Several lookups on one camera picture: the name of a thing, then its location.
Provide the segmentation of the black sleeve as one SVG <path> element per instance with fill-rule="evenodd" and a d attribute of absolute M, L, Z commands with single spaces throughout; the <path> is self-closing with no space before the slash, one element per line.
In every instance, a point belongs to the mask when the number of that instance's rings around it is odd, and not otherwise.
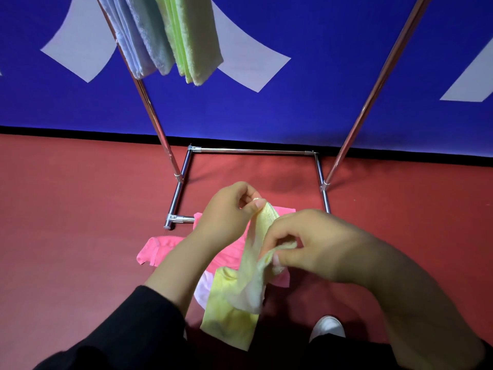
<path fill-rule="evenodd" d="M 138 286 L 89 336 L 33 370 L 167 370 L 194 362 L 185 320 L 167 298 Z"/>

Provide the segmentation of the light blue towel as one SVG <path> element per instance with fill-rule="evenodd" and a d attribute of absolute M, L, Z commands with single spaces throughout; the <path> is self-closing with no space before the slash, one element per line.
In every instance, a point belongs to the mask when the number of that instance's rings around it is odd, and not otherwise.
<path fill-rule="evenodd" d="M 126 0 L 98 0 L 109 18 L 130 71 L 135 79 L 153 74 L 157 68 L 140 36 Z"/>
<path fill-rule="evenodd" d="M 175 57 L 156 0 L 125 0 L 150 60 L 157 71 L 168 75 Z"/>

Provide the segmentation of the person's left hand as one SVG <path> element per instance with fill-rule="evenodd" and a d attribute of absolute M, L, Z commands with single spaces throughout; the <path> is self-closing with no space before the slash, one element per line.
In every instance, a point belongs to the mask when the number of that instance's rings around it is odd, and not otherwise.
<path fill-rule="evenodd" d="M 198 224 L 192 231 L 213 238 L 220 250 L 242 236 L 249 224 L 236 222 L 236 209 L 240 198 L 261 198 L 260 194 L 245 181 L 236 182 L 220 189 L 207 204 Z"/>

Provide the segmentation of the chrome metal drying rack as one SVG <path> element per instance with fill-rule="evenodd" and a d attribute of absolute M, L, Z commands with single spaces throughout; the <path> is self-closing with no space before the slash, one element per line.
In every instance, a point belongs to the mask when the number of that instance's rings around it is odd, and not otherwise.
<path fill-rule="evenodd" d="M 116 46 L 120 52 L 120 55 L 125 62 L 129 74 L 134 82 L 135 87 L 139 93 L 140 98 L 144 104 L 145 110 L 151 120 L 154 130 L 157 133 L 160 144 L 162 145 L 165 154 L 168 156 L 170 163 L 172 165 L 174 176 L 176 178 L 176 189 L 171 200 L 169 211 L 166 216 L 164 223 L 165 230 L 173 230 L 175 224 L 192 224 L 194 223 L 194 217 L 182 216 L 177 213 L 179 205 L 181 202 L 182 193 L 187 184 L 187 175 L 192 166 L 192 160 L 194 154 L 204 153 L 204 154 L 243 154 L 243 155 L 287 155 L 287 156 L 311 156 L 315 160 L 317 179 L 319 181 L 319 191 L 323 200 L 324 209 L 327 213 L 330 213 L 330 206 L 328 200 L 327 191 L 331 186 L 334 175 L 341 165 L 342 161 L 346 158 L 349 149 L 352 147 L 355 138 L 359 134 L 362 125 L 367 119 L 373 105 L 375 104 L 379 94 L 381 93 L 385 83 L 389 79 L 391 73 L 396 67 L 401 55 L 404 52 L 407 44 L 409 43 L 411 37 L 413 36 L 417 26 L 419 25 L 422 17 L 424 16 L 429 4 L 432 0 L 416 0 L 402 30 L 400 31 L 396 42 L 394 43 L 389 55 L 386 58 L 385 64 L 383 65 L 379 76 L 364 103 L 362 110 L 360 111 L 358 117 L 355 120 L 350 132 L 348 133 L 342 147 L 340 148 L 338 154 L 336 155 L 335 161 L 327 174 L 323 175 L 323 168 L 321 164 L 321 159 L 319 153 L 310 150 L 274 150 L 274 149 L 232 149 L 232 148 L 211 148 L 211 147 L 198 147 L 189 145 L 184 158 L 182 167 L 177 164 L 176 158 L 171 150 L 171 146 L 168 142 L 167 136 L 162 128 L 161 122 L 157 116 L 155 108 L 151 102 L 148 95 L 145 84 L 142 80 L 135 79 L 131 73 L 130 66 L 123 54 L 120 43 L 117 42 Z"/>

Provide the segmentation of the white shoe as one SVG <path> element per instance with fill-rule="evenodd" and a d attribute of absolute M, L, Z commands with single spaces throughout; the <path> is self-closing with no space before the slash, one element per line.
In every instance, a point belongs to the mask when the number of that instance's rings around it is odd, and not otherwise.
<path fill-rule="evenodd" d="M 334 316 L 324 316 L 320 318 L 311 331 L 309 342 L 324 335 L 346 337 L 342 323 Z"/>

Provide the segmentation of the pink towel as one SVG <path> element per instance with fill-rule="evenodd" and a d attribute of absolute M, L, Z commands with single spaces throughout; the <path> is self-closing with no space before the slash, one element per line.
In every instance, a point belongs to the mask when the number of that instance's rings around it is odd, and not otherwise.
<path fill-rule="evenodd" d="M 218 255 L 206 268 L 206 271 L 214 275 L 216 270 L 220 267 L 229 267 L 231 269 L 238 270 L 243 255 L 247 232 L 248 231 L 245 230 L 244 234 L 238 240 L 231 243 L 231 245 L 219 252 Z M 183 237 L 179 236 L 152 237 L 147 241 L 142 250 L 138 253 L 137 262 L 139 264 L 144 264 L 148 262 L 150 266 L 157 267 L 169 254 L 169 252 L 173 248 L 175 248 L 182 240 Z M 277 276 L 276 279 L 273 279 L 271 283 L 274 286 L 278 286 L 281 288 L 289 287 L 290 274 L 288 270 L 284 270 L 284 272 Z"/>

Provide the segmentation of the person's right hand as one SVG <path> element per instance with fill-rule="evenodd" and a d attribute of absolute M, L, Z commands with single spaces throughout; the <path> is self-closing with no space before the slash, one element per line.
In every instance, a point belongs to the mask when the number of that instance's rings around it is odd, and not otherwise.
<path fill-rule="evenodd" d="M 350 267 L 345 259 L 374 237 L 324 211 L 307 209 L 277 218 L 264 237 L 259 258 L 274 249 L 306 249 L 309 268 L 319 277 L 343 282 Z"/>

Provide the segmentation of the white towel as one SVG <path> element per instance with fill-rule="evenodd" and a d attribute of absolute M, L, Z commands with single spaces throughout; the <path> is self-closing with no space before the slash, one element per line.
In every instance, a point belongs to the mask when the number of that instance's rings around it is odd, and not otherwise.
<path fill-rule="evenodd" d="M 214 274 L 205 270 L 194 291 L 194 299 L 203 310 L 206 309 L 207 301 L 213 285 Z"/>

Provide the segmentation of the person's left forearm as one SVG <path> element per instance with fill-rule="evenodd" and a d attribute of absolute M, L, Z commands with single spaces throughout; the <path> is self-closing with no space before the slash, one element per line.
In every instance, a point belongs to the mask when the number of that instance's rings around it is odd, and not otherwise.
<path fill-rule="evenodd" d="M 194 231 L 165 257 L 144 285 L 186 317 L 200 277 L 218 252 L 213 238 Z"/>

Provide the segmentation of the black trousers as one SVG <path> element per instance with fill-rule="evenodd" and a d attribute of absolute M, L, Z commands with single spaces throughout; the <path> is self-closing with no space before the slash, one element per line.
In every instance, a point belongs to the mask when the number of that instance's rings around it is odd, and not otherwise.
<path fill-rule="evenodd" d="M 309 341 L 309 329 L 276 323 L 261 325 L 249 351 L 228 346 L 187 327 L 186 360 L 195 370 L 399 370 L 386 343 L 332 334 Z"/>

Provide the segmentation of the light green towel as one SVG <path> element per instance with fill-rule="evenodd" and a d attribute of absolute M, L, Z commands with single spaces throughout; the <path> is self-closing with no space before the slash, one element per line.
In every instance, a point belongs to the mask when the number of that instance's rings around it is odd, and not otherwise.
<path fill-rule="evenodd" d="M 203 85 L 224 62 L 212 0 L 175 0 L 188 74 L 187 83 Z"/>
<path fill-rule="evenodd" d="M 183 38 L 184 27 L 181 25 L 181 0 L 155 0 L 164 23 L 166 36 L 172 49 L 176 67 L 180 76 L 185 77 L 187 84 L 192 83 L 192 76 L 185 51 Z"/>

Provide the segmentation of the person's right forearm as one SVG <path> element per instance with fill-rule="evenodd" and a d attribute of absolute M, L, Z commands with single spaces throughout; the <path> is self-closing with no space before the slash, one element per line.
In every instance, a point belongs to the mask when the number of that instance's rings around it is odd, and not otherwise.
<path fill-rule="evenodd" d="M 411 370 L 473 370 L 482 340 L 437 282 L 415 261 L 373 236 L 364 238 L 365 287 L 377 299 L 398 364 Z"/>

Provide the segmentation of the pale yellow towel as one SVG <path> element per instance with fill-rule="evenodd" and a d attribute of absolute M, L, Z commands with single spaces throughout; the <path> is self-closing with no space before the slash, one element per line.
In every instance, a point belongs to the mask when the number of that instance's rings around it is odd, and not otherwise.
<path fill-rule="evenodd" d="M 275 219 L 296 212 L 267 203 L 253 218 L 238 270 L 220 267 L 216 270 L 200 329 L 208 335 L 247 351 L 253 340 L 262 311 L 266 285 L 272 284 L 287 268 L 274 267 L 274 250 L 259 258 L 267 230 Z"/>

